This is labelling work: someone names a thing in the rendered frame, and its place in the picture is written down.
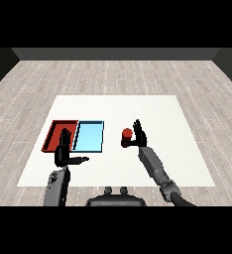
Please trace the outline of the red shallow open box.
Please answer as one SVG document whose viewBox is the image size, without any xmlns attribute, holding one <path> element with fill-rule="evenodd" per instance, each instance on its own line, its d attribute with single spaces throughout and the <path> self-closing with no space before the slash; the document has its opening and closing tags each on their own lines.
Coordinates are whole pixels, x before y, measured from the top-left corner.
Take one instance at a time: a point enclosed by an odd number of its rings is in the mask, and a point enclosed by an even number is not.
<svg viewBox="0 0 232 254">
<path fill-rule="evenodd" d="M 77 120 L 54 120 L 51 124 L 41 151 L 44 153 L 54 153 L 56 151 L 62 129 L 66 129 L 70 133 L 69 150 L 72 151 L 72 144 L 77 123 Z"/>
</svg>

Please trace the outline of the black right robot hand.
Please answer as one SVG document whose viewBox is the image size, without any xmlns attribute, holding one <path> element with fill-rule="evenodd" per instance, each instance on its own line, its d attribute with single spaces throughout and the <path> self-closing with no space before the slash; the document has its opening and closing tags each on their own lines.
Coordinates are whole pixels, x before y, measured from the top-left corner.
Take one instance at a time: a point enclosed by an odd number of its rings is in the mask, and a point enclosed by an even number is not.
<svg viewBox="0 0 232 254">
<path fill-rule="evenodd" d="M 121 141 L 121 145 L 124 148 L 130 147 L 130 146 L 138 146 L 138 147 L 146 147 L 147 146 L 147 136 L 146 133 L 143 131 L 141 122 L 139 119 L 137 119 L 134 124 L 134 133 L 136 135 L 135 140 L 131 141 Z"/>
</svg>

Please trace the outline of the light blue shallow open box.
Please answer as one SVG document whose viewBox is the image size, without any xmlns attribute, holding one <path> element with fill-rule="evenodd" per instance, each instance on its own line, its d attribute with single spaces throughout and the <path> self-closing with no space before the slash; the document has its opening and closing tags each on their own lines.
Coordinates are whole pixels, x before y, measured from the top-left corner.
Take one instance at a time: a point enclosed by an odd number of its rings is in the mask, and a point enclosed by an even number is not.
<svg viewBox="0 0 232 254">
<path fill-rule="evenodd" d="M 74 134 L 73 153 L 101 153 L 104 122 L 102 120 L 81 120 Z"/>
</svg>

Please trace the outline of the small red can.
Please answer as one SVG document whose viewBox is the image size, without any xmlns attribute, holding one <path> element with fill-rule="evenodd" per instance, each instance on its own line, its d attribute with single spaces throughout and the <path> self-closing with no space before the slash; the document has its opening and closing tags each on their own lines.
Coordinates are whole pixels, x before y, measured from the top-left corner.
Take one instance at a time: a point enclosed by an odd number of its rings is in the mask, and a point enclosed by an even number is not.
<svg viewBox="0 0 232 254">
<path fill-rule="evenodd" d="M 132 139 L 133 132 L 131 129 L 126 128 L 122 131 L 122 140 L 130 141 Z"/>
</svg>

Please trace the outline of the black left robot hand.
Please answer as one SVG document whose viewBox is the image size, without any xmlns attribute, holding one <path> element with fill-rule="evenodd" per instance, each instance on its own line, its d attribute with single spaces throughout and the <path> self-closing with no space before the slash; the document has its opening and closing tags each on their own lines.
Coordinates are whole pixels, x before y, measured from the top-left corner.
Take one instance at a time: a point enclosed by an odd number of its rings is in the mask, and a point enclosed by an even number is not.
<svg viewBox="0 0 232 254">
<path fill-rule="evenodd" d="M 74 157 L 69 156 L 71 133 L 63 128 L 60 132 L 59 142 L 55 151 L 55 165 L 57 167 L 65 167 L 68 165 L 80 165 L 89 160 L 88 157 Z"/>
</svg>

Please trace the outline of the dark grey robot body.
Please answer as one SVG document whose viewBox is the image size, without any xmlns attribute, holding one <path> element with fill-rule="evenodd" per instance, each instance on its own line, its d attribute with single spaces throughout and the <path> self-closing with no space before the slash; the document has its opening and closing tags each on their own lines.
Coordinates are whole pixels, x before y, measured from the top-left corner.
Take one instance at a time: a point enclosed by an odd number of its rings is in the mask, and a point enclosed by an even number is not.
<svg viewBox="0 0 232 254">
<path fill-rule="evenodd" d="M 86 206 L 146 206 L 140 197 L 128 194 L 126 187 L 120 188 L 119 194 L 113 194 L 111 187 L 106 187 L 103 195 L 90 198 Z"/>
</svg>

